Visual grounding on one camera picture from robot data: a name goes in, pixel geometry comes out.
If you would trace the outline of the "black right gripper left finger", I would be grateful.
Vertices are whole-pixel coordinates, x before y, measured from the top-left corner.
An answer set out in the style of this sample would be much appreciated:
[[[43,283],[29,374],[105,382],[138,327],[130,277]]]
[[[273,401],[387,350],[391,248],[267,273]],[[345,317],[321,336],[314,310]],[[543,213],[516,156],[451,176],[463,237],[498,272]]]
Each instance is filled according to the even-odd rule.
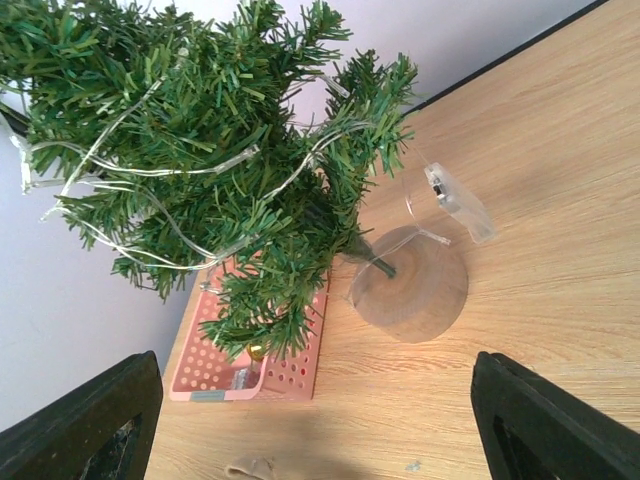
[[[142,479],[163,400],[156,355],[133,354],[1,432],[3,479]]]

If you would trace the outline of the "clear plastic battery box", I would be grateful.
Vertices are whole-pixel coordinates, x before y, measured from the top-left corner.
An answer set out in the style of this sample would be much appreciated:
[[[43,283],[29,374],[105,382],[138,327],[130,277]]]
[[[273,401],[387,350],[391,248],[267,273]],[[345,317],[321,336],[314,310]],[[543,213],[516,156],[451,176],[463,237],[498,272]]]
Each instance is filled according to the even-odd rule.
[[[476,244],[492,240],[494,224],[483,203],[439,163],[424,168],[439,207],[462,225]]]

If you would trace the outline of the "small green christmas tree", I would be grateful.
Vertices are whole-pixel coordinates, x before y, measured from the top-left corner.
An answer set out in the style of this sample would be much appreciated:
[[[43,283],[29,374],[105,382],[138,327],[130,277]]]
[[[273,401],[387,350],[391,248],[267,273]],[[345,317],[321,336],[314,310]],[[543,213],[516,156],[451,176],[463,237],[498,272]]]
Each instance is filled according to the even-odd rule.
[[[204,270],[219,298],[203,336],[230,356],[302,351],[333,259],[371,261],[359,207],[400,168],[416,65],[344,59],[342,15],[297,21],[244,1],[204,22],[136,2],[5,1],[1,88],[22,98],[12,141],[24,190],[116,274],[166,297]]]

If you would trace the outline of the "pink perforated plastic basket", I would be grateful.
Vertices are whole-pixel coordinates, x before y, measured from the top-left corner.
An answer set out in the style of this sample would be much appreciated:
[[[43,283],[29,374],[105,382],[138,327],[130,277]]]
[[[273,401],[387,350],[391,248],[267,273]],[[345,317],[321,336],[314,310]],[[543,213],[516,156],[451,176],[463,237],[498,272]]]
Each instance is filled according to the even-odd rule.
[[[258,363],[251,360],[246,347],[238,356],[230,358],[205,337],[204,326],[218,319],[222,275],[236,271],[234,262],[227,260],[207,273],[169,384],[169,398],[180,402],[311,400],[328,288],[317,291],[306,308],[310,331],[306,333],[302,350],[286,356],[266,354]]]

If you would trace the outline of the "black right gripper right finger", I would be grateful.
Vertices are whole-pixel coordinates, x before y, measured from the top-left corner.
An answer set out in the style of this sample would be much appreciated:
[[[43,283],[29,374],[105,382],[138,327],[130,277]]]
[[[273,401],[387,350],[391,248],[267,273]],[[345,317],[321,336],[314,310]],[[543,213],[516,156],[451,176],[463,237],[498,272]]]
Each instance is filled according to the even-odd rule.
[[[501,353],[480,352],[471,403],[493,479],[637,479],[639,434]]]

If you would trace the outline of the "clear led string lights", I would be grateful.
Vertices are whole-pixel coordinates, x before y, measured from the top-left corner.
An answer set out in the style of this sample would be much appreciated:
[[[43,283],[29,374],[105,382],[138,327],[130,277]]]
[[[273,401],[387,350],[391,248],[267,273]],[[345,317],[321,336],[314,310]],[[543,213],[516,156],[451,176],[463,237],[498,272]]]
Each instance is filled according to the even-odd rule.
[[[334,256],[369,261],[358,207],[375,161],[399,167],[399,113],[416,68],[359,54],[330,83],[327,120],[300,130],[284,99],[312,63],[281,50],[157,50],[115,74],[96,51],[37,53],[31,123],[17,141],[24,172],[53,171],[55,211],[87,245],[119,252],[116,272],[166,296],[189,271],[234,258],[231,295],[316,289]],[[92,185],[83,198],[68,190]]]

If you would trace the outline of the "round wooden tree base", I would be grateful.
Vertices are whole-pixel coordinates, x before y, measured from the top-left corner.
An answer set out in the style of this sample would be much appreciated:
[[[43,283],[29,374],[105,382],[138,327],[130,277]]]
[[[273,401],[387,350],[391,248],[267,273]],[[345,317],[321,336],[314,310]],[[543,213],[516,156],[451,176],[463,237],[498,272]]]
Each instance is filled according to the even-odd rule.
[[[391,230],[372,245],[374,260],[358,267],[350,300],[361,318],[404,343],[422,343],[457,320],[468,273],[449,246],[416,226]]]

